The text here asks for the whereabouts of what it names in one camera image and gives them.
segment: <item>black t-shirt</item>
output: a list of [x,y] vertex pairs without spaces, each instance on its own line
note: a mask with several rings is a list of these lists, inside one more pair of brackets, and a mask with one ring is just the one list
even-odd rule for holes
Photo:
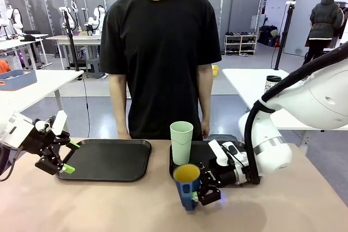
[[170,139],[170,124],[193,124],[201,140],[197,67],[221,60],[208,0],[118,0],[103,25],[100,66],[126,74],[134,139]]

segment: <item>blue plastic bin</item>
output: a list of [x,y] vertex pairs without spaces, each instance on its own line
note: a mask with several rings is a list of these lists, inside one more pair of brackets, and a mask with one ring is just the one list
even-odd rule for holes
[[0,91],[15,91],[37,81],[35,70],[13,70],[0,74]]

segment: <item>black puffer jacket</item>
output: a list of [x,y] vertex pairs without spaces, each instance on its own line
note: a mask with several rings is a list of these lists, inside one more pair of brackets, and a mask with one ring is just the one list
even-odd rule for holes
[[313,8],[310,21],[312,23],[308,37],[310,40],[330,40],[334,30],[343,25],[344,16],[334,0],[321,0],[321,3]]

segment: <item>blue mug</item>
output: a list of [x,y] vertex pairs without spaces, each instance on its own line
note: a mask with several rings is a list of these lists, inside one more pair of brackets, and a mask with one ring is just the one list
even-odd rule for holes
[[200,169],[193,164],[177,167],[173,177],[178,188],[180,200],[187,211],[193,211],[198,205],[197,191],[200,188]]

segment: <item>green cup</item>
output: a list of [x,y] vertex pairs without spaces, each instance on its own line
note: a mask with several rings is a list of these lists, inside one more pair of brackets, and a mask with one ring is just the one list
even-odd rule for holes
[[194,126],[189,122],[173,122],[170,125],[173,162],[176,165],[189,163]]

